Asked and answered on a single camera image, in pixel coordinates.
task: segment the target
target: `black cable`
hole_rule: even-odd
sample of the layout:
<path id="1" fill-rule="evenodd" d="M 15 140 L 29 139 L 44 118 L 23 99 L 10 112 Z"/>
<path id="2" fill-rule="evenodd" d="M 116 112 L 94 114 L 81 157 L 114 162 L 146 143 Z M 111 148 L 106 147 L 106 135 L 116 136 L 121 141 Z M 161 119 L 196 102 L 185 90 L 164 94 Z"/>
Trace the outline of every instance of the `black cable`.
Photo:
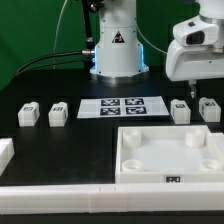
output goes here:
<path id="1" fill-rule="evenodd" d="M 13 79 L 14 79 L 14 78 L 17 78 L 18 76 L 20 76 L 21 74 L 23 74 L 23 73 L 25 73 L 25 72 L 29 72 L 29 71 L 32 71 L 32 70 L 36 70 L 36 69 L 39 69 L 39 68 L 45 68 L 45 67 L 55 66 L 55 65 L 70 64 L 70 63 L 74 63 L 74 62 L 83 62 L 83 60 L 73 60 L 73 61 L 67 61 L 67 62 L 58 62 L 58 63 L 52 63 L 52 64 L 47 64 L 47 65 L 36 66 L 36 67 L 33 67 L 33 68 L 29 68 L 29 69 L 23 70 L 23 71 L 21 71 L 21 72 L 19 72 L 19 73 L 16 73 L 16 74 L 13 76 Z"/>
<path id="2" fill-rule="evenodd" d="M 18 73 L 22 72 L 25 68 L 29 67 L 32 64 L 35 64 L 39 61 L 43 61 L 46 59 L 50 59 L 50 58 L 59 58 L 59 57 L 68 57 L 68 56 L 73 56 L 73 55 L 81 55 L 82 52 L 81 51 L 74 51 L 74 52 L 67 52 L 67 53 L 59 53 L 59 54 L 50 54 L 50 55 L 46 55 L 46 56 L 42 56 L 39 58 L 36 58 L 30 62 L 27 62 L 25 65 L 23 65 L 22 67 L 20 67 L 16 74 L 14 76 L 16 76 Z"/>
<path id="3" fill-rule="evenodd" d="M 82 9 L 83 9 L 86 39 L 87 39 L 86 40 L 86 48 L 87 49 L 93 49 L 95 47 L 95 44 L 94 44 L 94 41 L 93 41 L 93 34 L 92 34 L 92 29 L 91 29 L 89 7 L 88 7 L 87 0 L 82 0 Z"/>

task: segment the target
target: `white cube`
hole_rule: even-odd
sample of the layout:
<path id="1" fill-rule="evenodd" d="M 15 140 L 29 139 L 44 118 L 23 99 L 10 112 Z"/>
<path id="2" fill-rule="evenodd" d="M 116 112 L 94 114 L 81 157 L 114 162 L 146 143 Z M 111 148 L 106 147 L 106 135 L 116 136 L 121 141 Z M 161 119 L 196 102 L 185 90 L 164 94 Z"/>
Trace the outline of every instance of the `white cube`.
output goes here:
<path id="1" fill-rule="evenodd" d="M 199 101 L 199 113 L 205 122 L 220 122 L 221 107 L 214 99 L 201 98 Z"/>
<path id="2" fill-rule="evenodd" d="M 190 124 L 191 122 L 191 110 L 185 101 L 173 100 L 170 114 L 175 124 Z"/>
<path id="3" fill-rule="evenodd" d="M 68 118 L 67 103 L 54 104 L 48 114 L 50 127 L 64 127 Z"/>
<path id="4" fill-rule="evenodd" d="M 24 104 L 18 113 L 20 127 L 32 127 L 40 116 L 39 104 L 36 102 Z"/>

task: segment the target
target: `metal bracket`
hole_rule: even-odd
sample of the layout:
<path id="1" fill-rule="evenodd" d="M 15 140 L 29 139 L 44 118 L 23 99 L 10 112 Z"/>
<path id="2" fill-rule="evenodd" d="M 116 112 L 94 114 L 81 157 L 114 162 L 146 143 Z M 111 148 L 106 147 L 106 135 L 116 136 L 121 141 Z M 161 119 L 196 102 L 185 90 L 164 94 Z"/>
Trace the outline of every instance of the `metal bracket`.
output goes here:
<path id="1" fill-rule="evenodd" d="M 194 85 L 197 84 L 196 80 L 189 80 L 189 86 L 191 88 L 191 97 L 194 99 L 197 96 L 197 89 L 195 88 Z"/>

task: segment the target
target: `white box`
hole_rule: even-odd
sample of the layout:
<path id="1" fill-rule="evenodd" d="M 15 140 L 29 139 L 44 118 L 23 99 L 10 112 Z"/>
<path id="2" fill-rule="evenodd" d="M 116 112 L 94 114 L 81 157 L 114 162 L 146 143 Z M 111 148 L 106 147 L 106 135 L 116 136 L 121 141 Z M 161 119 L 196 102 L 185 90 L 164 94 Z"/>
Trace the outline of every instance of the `white box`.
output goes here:
<path id="1" fill-rule="evenodd" d="M 175 124 L 190 124 L 191 110 L 185 101 L 173 100 L 171 102 L 170 114 Z"/>
<path id="2" fill-rule="evenodd" d="M 14 147 L 11 138 L 0 139 L 0 176 L 14 155 Z"/>
<path id="3" fill-rule="evenodd" d="M 127 130 L 141 132 L 140 146 L 124 144 Z M 224 155 L 214 136 L 207 126 L 119 128 L 116 184 L 224 182 Z"/>
<path id="4" fill-rule="evenodd" d="M 40 116 L 39 104 L 36 102 L 24 104 L 18 113 L 20 127 L 32 127 Z"/>
<path id="5" fill-rule="evenodd" d="M 68 118 L 68 105 L 61 102 L 54 104 L 48 114 L 50 127 L 64 127 Z"/>
<path id="6" fill-rule="evenodd" d="M 201 98 L 199 101 L 199 113 L 205 122 L 220 122 L 221 107 L 214 99 Z"/>

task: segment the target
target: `green backdrop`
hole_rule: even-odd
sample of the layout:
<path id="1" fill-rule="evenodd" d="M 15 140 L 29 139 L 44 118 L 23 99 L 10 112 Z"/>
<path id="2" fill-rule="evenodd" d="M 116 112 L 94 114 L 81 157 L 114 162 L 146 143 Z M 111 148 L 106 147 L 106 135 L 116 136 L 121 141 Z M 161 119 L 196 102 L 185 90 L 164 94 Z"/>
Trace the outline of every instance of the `green backdrop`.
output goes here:
<path id="1" fill-rule="evenodd" d="M 55 33 L 64 0 L 1 0 L 0 7 L 0 89 L 27 61 L 53 53 Z M 167 51 L 173 39 L 172 27 L 198 14 L 196 3 L 182 0 L 137 0 L 138 24 L 153 44 Z M 95 40 L 98 15 L 91 15 Z M 62 19 L 57 52 L 81 50 L 85 47 L 81 1 L 70 0 Z M 165 56 L 145 47 L 149 66 L 164 65 Z M 82 64 L 57 66 L 77 68 Z"/>

